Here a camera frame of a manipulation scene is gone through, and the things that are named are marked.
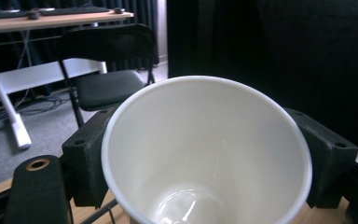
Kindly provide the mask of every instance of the white paper cup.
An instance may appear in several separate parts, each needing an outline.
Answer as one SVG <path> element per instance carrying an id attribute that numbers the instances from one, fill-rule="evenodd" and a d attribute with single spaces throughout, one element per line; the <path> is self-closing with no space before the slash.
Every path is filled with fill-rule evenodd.
<path id="1" fill-rule="evenodd" d="M 266 95 L 219 77 L 177 77 L 110 119 L 103 173 L 138 223 L 288 223 L 307 199 L 310 153 Z"/>

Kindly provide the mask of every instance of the desk leg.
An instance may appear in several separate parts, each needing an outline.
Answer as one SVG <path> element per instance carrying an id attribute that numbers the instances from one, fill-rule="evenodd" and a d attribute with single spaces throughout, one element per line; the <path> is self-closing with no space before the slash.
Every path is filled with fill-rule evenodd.
<path id="1" fill-rule="evenodd" d="M 4 106 L 11 127 L 13 129 L 14 136 L 16 138 L 17 146 L 20 150 L 25 150 L 31 146 L 31 138 L 25 129 L 24 123 L 22 122 L 20 114 L 16 113 L 13 104 L 10 102 L 4 88 L 0 83 L 0 100 Z"/>

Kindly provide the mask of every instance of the cup rim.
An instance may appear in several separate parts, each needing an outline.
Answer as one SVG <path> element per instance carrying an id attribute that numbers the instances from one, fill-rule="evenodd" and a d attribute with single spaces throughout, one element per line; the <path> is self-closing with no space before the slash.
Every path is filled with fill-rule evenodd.
<path id="1" fill-rule="evenodd" d="M 121 117 L 121 115 L 126 111 L 128 106 L 133 104 L 135 101 L 137 101 L 140 97 L 142 97 L 145 94 L 148 94 L 151 91 L 155 91 L 161 86 L 168 86 L 168 85 L 174 85 L 178 82 L 194 82 L 194 81 L 212 81 L 212 82 L 220 82 L 228 85 L 232 85 L 234 87 L 239 88 L 245 88 L 247 91 L 249 91 L 252 94 L 257 95 L 258 97 L 261 97 L 263 100 L 267 101 L 270 104 L 273 104 L 273 106 L 279 110 L 280 113 L 283 114 L 283 117 L 285 118 L 286 122 L 288 122 L 289 126 L 293 129 L 294 134 L 296 135 L 297 140 L 299 140 L 300 145 L 303 147 L 301 148 L 301 156 L 303 158 L 303 169 L 304 169 L 304 175 L 303 179 L 301 181 L 301 188 L 300 191 L 297 193 L 296 199 L 293 201 L 292 206 L 287 210 L 287 212 L 280 217 L 280 219 L 275 223 L 289 223 L 290 221 L 295 218 L 295 216 L 298 214 L 302 206 L 304 205 L 304 202 L 307 200 L 309 192 L 310 192 L 310 186 L 311 186 L 311 180 L 312 180 L 312 163 L 311 163 L 311 157 L 310 152 L 308 148 L 308 144 L 304 138 L 304 135 L 296 125 L 296 122 L 292 119 L 292 117 L 275 101 L 270 99 L 267 95 L 264 93 L 246 86 L 240 82 L 233 81 L 230 79 L 222 78 L 222 77 L 207 77 L 207 76 L 185 76 L 185 77 L 172 77 L 168 78 L 164 81 L 154 83 L 152 85 L 149 85 L 140 91 L 137 91 L 134 93 L 130 98 L 128 98 L 123 104 L 121 104 L 117 111 L 113 114 L 112 118 L 109 120 L 105 133 L 103 135 L 103 143 L 102 143 L 102 153 L 101 153 L 101 159 L 102 159 L 102 166 L 103 166 L 103 175 L 106 180 L 106 183 L 108 187 L 113 191 L 113 194 L 115 195 L 115 198 L 117 202 L 122 206 L 123 210 L 133 219 L 135 219 L 139 223 L 144 224 L 153 224 L 153 222 L 148 219 L 146 216 L 142 215 L 134 206 L 130 204 L 130 202 L 126 199 L 122 191 L 119 189 L 116 180 L 113 178 L 113 174 L 110 169 L 110 163 L 109 163 L 109 138 L 111 136 L 111 133 L 113 131 L 113 127 L 115 126 L 115 123 L 117 120 Z"/>

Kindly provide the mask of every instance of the screw hole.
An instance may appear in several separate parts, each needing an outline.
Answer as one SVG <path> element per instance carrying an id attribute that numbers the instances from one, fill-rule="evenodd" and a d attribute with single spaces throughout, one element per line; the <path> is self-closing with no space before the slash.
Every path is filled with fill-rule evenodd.
<path id="1" fill-rule="evenodd" d="M 48 159 L 32 161 L 27 165 L 26 169 L 27 171 L 38 171 L 48 166 L 49 163 L 50 161 Z"/>
<path id="2" fill-rule="evenodd" d="M 86 141 L 84 141 L 84 140 L 77 140 L 77 141 L 75 141 L 75 145 L 82 145 L 85 142 Z"/>
<path id="3" fill-rule="evenodd" d="M 347 145 L 343 144 L 343 143 L 336 143 L 336 147 L 346 147 Z"/>

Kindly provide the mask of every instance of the black chair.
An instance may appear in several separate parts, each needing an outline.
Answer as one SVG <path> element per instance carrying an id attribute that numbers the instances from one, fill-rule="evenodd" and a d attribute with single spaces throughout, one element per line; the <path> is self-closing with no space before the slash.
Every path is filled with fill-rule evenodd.
<path id="1" fill-rule="evenodd" d="M 156 40 L 153 32 L 142 24 L 73 29 L 60 38 L 57 56 L 79 127 L 84 124 L 80 108 L 96 111 L 120 104 L 145 85 L 155 82 L 153 64 L 157 57 Z M 144 83 L 135 70 L 118 70 L 69 78 L 63 61 L 70 58 L 106 63 L 127 60 L 145 62 L 147 82 Z"/>

